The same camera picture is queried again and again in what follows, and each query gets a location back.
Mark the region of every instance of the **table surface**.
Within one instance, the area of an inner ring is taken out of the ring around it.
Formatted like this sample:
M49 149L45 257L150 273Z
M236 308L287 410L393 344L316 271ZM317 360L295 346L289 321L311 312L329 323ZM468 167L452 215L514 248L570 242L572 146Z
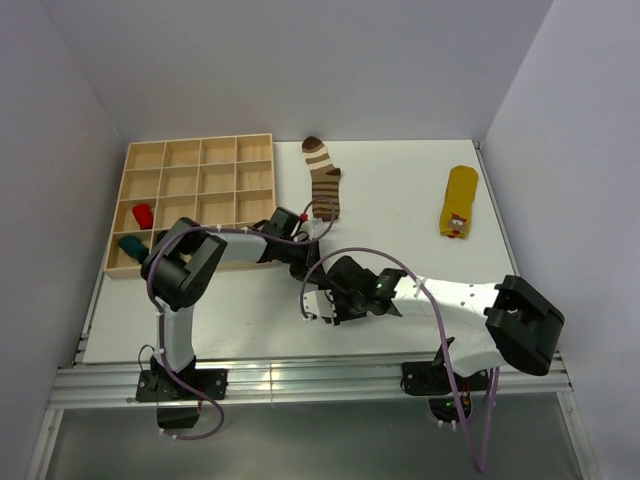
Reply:
M417 274L468 283L499 282L513 269L487 185L469 140L326 142L340 181L341 215L321 241L321 252L372 247L403 260ZM276 142L277 204L300 210L309 201L311 175L299 142ZM438 221L449 171L480 174L467 239L440 235ZM353 257L378 273L391 264ZM194 314L193 346L202 359L286 358L433 352L433 317L392 316L340 326L305 322L300 284L285 266L222 271L213 276ZM447 325L447 335L468 332ZM155 344L156 317L142 279L104 277L94 308L85 363L135 361L141 345ZM148 358L148 351L143 358Z

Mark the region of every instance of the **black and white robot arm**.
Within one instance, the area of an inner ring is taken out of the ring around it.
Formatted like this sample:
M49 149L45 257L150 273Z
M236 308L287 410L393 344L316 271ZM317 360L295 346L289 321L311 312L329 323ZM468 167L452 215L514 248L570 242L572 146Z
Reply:
M283 239L294 237L294 228L302 224L298 215L278 208L261 231ZM154 247L142 265L147 279L150 266L167 239L197 226L180 219ZM193 367L191 344L193 310L220 263L278 260L289 265L291 275L302 280L320 259L318 243L287 246L269 237L225 233L188 233L170 249L165 249L153 278L156 298L166 306L164 315L164 353L175 373ZM520 277L508 275L500 283L469 284L418 277L436 299L445 323L475 327L475 333L449 339L451 366L456 375L467 378L476 372L509 364L533 375L548 373L564 324L562 314ZM304 295L306 320L317 318L339 325L372 315L429 315L432 305L420 293L406 272L384 269L379 275L362 268L350 256L340 257L325 272L318 269L311 282L318 290ZM442 364L434 365L444 372ZM439 385L435 390L446 389Z

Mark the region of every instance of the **gray floor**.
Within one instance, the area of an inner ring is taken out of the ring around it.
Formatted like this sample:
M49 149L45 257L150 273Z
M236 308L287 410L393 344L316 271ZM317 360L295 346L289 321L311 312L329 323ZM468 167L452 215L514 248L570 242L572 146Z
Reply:
M67 411L49 480L468 479L462 433L439 430L424 400L229 406L215 437L174 442L155 409ZM214 412L206 415L213 421ZM473 427L480 433L482 419ZM198 425L199 429L207 425ZM499 397L483 479L577 479L555 395Z

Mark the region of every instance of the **striped sock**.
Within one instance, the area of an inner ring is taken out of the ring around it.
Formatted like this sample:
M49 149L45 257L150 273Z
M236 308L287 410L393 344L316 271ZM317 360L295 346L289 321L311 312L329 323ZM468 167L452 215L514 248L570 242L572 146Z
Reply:
M336 218L340 216L338 185L340 169L333 166L329 151L317 137L307 137L302 142L302 153L311 170L311 198L328 197L333 202ZM320 200L313 204L313 216L324 221L331 220L331 206Z

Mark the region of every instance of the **wooden box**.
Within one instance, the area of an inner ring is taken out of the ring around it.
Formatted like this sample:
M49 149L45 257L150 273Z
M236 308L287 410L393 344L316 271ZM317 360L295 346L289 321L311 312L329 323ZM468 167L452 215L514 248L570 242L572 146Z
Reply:
M153 228L141 230L132 208L146 204ZM111 227L105 272L136 277L140 265L120 247L126 235L151 248L180 217L202 225L241 228L275 210L270 134L197 138L129 145Z

